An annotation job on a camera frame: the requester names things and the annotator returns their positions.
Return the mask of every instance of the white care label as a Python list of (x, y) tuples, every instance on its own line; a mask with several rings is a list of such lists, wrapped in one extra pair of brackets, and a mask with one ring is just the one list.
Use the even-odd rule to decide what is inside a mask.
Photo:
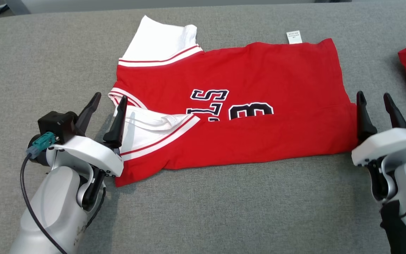
[(287, 32), (289, 44), (302, 43), (302, 37), (300, 37), (300, 31)]

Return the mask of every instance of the teal connector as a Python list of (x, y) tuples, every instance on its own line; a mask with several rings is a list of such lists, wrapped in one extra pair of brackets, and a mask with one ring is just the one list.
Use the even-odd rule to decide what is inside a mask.
[(52, 132), (47, 132), (32, 143), (32, 146), (26, 150), (26, 154), (30, 153), (31, 159), (35, 159), (41, 151), (49, 148), (52, 144), (56, 143), (56, 141), (54, 134)]

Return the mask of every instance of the black sleeve on robot arm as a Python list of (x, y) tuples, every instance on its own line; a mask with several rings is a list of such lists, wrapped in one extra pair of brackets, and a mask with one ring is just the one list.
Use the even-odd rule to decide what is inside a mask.
[(400, 202), (385, 204), (380, 211), (382, 227), (388, 236), (391, 254), (406, 254), (406, 225), (399, 217)]

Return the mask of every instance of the gray table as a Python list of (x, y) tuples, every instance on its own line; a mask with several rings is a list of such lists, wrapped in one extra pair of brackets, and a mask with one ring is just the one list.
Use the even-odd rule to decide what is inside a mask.
[[(79, 112), (106, 94), (144, 14), (195, 24), (204, 50), (255, 41), (332, 37), (354, 101), (363, 90), (380, 131), (390, 128), (382, 94), (406, 112), (406, 3), (266, 5), (52, 13), (0, 19), (0, 253), (16, 237), (25, 209), (19, 167), (37, 119)], [(103, 98), (88, 130), (101, 139), (113, 105)], [(48, 171), (29, 164), (32, 196)], [(263, 164), (165, 171), (108, 194), (81, 253), (388, 253), (369, 174), (350, 154)]]

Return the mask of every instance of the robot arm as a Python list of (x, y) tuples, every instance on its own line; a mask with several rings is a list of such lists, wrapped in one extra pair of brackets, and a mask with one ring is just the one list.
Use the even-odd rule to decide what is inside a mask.
[(406, 254), (406, 121), (388, 93), (384, 100), (393, 129), (377, 133), (366, 111), (366, 99), (358, 92), (359, 146), (352, 151), (352, 161), (369, 170), (372, 194), (382, 204), (381, 227), (391, 253)]
[[(104, 177), (119, 177), (123, 171), (119, 147), (126, 114), (125, 96), (120, 101), (110, 131), (103, 137), (104, 142), (98, 143), (85, 137), (100, 97), (101, 94), (96, 93), (79, 117), (73, 112), (60, 114), (51, 111), (39, 119), (41, 134), (31, 140), (27, 153), (34, 154), (31, 161), (49, 165), (51, 172), (30, 202), (26, 197), (28, 209), (21, 217), (20, 233), (10, 253), (77, 252), (84, 231), (98, 212), (99, 208), (88, 220), (88, 214), (95, 210), (101, 185), (103, 195), (105, 193)], [(23, 169), (20, 175), (22, 190)]]

